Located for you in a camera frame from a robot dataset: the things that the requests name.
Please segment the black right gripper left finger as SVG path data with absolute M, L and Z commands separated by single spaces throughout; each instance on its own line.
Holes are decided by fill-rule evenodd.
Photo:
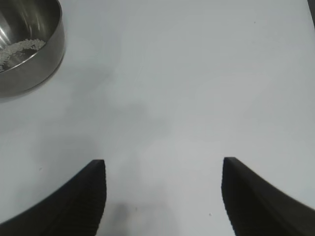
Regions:
M 92 160 L 54 193 L 1 223 L 2 236 L 95 236 L 106 204 L 106 168 Z

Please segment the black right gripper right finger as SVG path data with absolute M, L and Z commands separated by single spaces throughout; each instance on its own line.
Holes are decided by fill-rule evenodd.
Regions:
M 315 211 L 252 171 L 235 157 L 222 166 L 221 194 L 237 236 L 313 236 Z

